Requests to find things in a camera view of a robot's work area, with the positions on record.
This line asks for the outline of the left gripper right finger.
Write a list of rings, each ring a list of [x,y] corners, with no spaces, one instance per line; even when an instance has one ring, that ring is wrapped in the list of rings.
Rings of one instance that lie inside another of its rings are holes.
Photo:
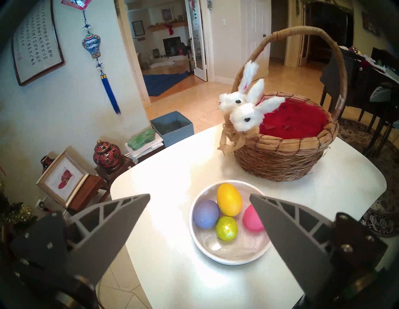
[[[250,194],[272,245],[307,297],[354,297],[373,283],[387,244],[345,212]]]

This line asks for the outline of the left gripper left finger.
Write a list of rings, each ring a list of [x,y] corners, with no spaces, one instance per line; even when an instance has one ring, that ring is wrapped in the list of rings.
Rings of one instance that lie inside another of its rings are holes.
[[[53,212],[11,242],[14,273],[49,285],[96,285],[127,242],[150,194],[94,204],[64,219]]]

